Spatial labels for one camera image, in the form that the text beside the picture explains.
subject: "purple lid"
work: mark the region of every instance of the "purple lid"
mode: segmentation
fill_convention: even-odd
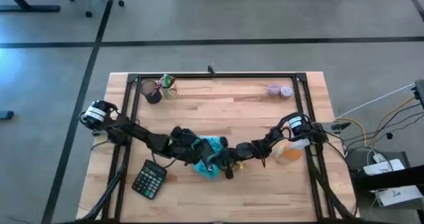
[[[275,96],[280,94],[280,86],[276,84],[271,84],[268,86],[268,95]]]

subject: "black floor line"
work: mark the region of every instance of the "black floor line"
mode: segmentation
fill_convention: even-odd
[[[72,145],[74,143],[74,138],[78,126],[78,116],[81,110],[83,109],[83,104],[85,96],[87,94],[88,86],[90,83],[91,75],[93,73],[95,61],[100,50],[100,42],[103,39],[105,34],[105,29],[107,26],[107,21],[109,20],[109,15],[111,14],[111,9],[113,5],[113,0],[108,0],[105,8],[105,12],[101,18],[99,30],[97,31],[97,36],[95,39],[95,44],[93,50],[91,51],[90,58],[88,60],[87,67],[84,72],[81,86],[79,87],[77,101],[74,107],[74,112],[72,113],[71,122],[68,128],[68,133],[66,134],[64,147],[59,159],[59,165],[56,170],[56,174],[53,179],[52,188],[50,190],[50,195],[48,196],[46,208],[44,209],[44,214],[42,216],[42,224],[51,224],[53,219],[54,210],[56,208],[56,203],[59,198],[60,188],[66,172],[66,166],[68,165],[69,156],[71,154]]]
[[[418,2],[418,0],[412,0],[413,5],[415,6],[415,8],[417,9],[419,16],[421,16],[421,19],[424,22],[424,9],[421,6],[421,4]]]
[[[322,44],[372,42],[424,42],[424,36],[364,37],[364,38],[265,38],[265,39],[209,39],[102,42],[100,47],[137,46],[202,46],[202,45],[259,45],[259,44]]]
[[[0,48],[91,48],[95,42],[11,42],[0,43]]]

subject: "yellow cable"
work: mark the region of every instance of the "yellow cable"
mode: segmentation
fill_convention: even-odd
[[[343,120],[343,121],[352,121],[353,123],[357,124],[360,129],[362,130],[362,134],[364,135],[364,144],[366,146],[366,133],[365,133],[365,129],[364,127],[359,123],[359,121],[357,121],[356,119],[352,119],[352,118],[347,118],[347,117],[343,117],[343,118],[338,118],[336,120]]]
[[[377,131],[380,129],[380,126],[382,125],[382,123],[383,123],[384,119],[386,119],[389,115],[391,115],[393,112],[395,112],[396,110],[398,110],[400,107],[403,107],[404,105],[408,104],[408,103],[409,103],[410,101],[412,101],[413,99],[414,99],[414,97],[411,97],[411,98],[407,99],[406,101],[404,101],[404,102],[400,103],[400,105],[398,105],[397,107],[394,107],[391,111],[387,112],[387,113],[384,115],[383,119],[382,119],[382,120],[380,121],[380,123],[378,124],[377,129],[376,129],[376,131],[375,131],[375,132],[377,132]],[[374,136],[373,136],[373,138],[372,138],[372,140],[371,140],[371,145],[373,145],[373,146],[374,146],[374,143],[375,143],[374,139],[375,139],[376,137],[377,137],[377,135],[374,135]]]

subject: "white cable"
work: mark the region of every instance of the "white cable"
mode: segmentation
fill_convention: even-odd
[[[381,97],[379,97],[379,98],[373,99],[372,101],[369,101],[369,102],[367,102],[367,103],[365,103],[365,104],[362,104],[362,105],[360,105],[360,106],[358,106],[358,107],[355,107],[354,109],[351,109],[351,110],[350,110],[350,111],[348,111],[348,112],[343,113],[342,115],[339,115],[338,117],[336,117],[336,119],[341,118],[341,117],[344,117],[345,115],[349,114],[349,113],[350,113],[350,112],[352,112],[352,111],[356,111],[357,109],[359,109],[359,108],[361,108],[361,107],[364,107],[364,106],[366,106],[366,105],[369,105],[369,104],[371,104],[371,103],[373,103],[373,102],[375,102],[375,101],[378,101],[379,99],[385,98],[385,97],[386,97],[386,96],[388,96],[388,95],[391,95],[391,94],[393,94],[393,93],[395,93],[395,92],[401,91],[401,90],[403,90],[403,89],[405,89],[405,88],[408,88],[408,87],[410,87],[410,86],[413,86],[413,85],[414,85],[414,84],[406,85],[406,86],[404,86],[404,87],[402,87],[402,88],[399,88],[399,89],[397,89],[397,90],[395,90],[395,91],[392,91],[392,92],[390,92],[390,93],[387,93],[387,94],[385,94],[385,95],[383,95],[383,96],[381,96]]]

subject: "black metal frame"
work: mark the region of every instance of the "black metal frame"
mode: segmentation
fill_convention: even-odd
[[[14,0],[18,5],[1,5],[0,12],[59,12],[59,5],[29,5],[25,0]]]
[[[299,112],[303,112],[303,105],[301,103],[301,96],[299,92],[299,82],[300,82],[305,91],[305,100],[307,103],[307,111],[309,113],[309,117],[312,121],[315,121],[315,113],[313,111],[311,94],[309,92],[309,86],[307,82],[306,73],[216,73],[213,76],[208,73],[186,73],[186,74],[178,73],[178,74],[170,74],[170,75],[174,76],[175,78],[193,78],[193,79],[196,79],[196,78],[197,79],[201,79],[201,78],[203,79],[204,78],[211,78],[211,79],[213,78],[289,78],[293,82],[293,90],[295,94],[297,110]],[[129,105],[129,97],[131,94],[131,88],[133,84],[136,83],[134,101],[132,104],[132,111],[131,111],[131,121],[135,121],[136,113],[138,109],[138,102],[140,99],[141,81],[143,79],[152,79],[152,78],[159,79],[161,76],[162,76],[161,74],[128,74],[127,85],[126,85],[125,94],[124,94],[122,114],[127,113],[127,109]],[[113,151],[112,163],[111,163],[111,167],[109,171],[108,184],[110,183],[112,177],[115,175],[115,172],[117,170],[119,153],[120,153],[120,147],[116,146]],[[129,163],[130,153],[131,153],[131,141],[125,146],[125,153],[123,157],[124,162],[127,164]],[[305,153],[306,153],[307,165],[308,166],[315,165],[313,162],[313,157],[312,157],[311,149],[309,146],[305,148]],[[323,177],[326,180],[326,182],[328,182],[324,156],[322,153],[322,149],[320,149],[319,147],[317,147],[317,159],[318,159],[319,169],[321,173],[323,174]],[[114,216],[114,219],[118,221],[121,218],[122,202],[123,202],[124,191],[125,191],[125,179],[127,177],[127,170],[128,170],[128,166],[125,168],[119,183],[117,204],[115,206],[115,216]],[[317,219],[320,219],[320,218],[323,218],[323,210],[321,208],[317,181],[311,172],[309,172],[309,179],[311,181],[311,189],[312,189],[312,196],[313,196],[313,201],[315,206],[315,213],[316,213]],[[329,217],[335,218],[335,211],[334,211],[333,204],[331,203],[330,199],[327,196],[326,196],[326,202],[327,202],[327,207],[329,210],[329,213],[328,213]],[[102,220],[108,219],[109,209],[110,209],[110,199],[106,201],[105,207],[103,208],[103,212],[101,216]]]

